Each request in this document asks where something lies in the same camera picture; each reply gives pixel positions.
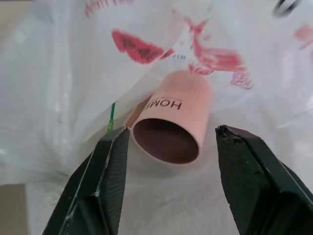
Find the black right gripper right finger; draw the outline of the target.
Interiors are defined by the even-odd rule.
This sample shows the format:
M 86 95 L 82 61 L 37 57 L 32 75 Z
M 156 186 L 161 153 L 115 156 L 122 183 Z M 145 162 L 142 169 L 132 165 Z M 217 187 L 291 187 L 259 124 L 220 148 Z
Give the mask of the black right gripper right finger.
M 313 235 L 313 193 L 258 136 L 216 128 L 225 197 L 240 235 Z

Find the pink ribbed HOME cup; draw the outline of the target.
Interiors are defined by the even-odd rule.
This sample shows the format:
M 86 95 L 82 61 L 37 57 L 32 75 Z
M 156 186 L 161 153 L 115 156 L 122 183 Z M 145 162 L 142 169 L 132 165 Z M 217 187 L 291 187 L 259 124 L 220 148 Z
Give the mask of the pink ribbed HOME cup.
M 138 104 L 125 124 L 145 154 L 170 164 L 189 164 L 203 150 L 212 101 L 204 76 L 175 71 L 148 101 Z

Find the white red-printed plastic bag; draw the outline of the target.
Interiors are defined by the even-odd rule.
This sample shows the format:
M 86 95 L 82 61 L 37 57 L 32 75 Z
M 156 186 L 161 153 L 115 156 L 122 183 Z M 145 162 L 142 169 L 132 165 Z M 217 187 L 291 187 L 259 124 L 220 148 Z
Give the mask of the white red-printed plastic bag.
M 181 172 L 134 144 L 120 235 L 239 235 L 214 128 L 261 136 L 313 192 L 313 0 L 37 0 L 0 45 L 0 184 L 56 179 L 178 69 L 205 72 L 204 156 Z

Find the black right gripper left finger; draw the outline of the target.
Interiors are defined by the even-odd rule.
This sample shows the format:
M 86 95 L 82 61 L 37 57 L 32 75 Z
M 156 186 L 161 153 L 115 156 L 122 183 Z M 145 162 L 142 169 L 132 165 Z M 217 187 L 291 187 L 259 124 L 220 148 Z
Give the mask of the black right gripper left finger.
M 105 134 L 75 170 L 42 235 L 117 235 L 130 131 Z

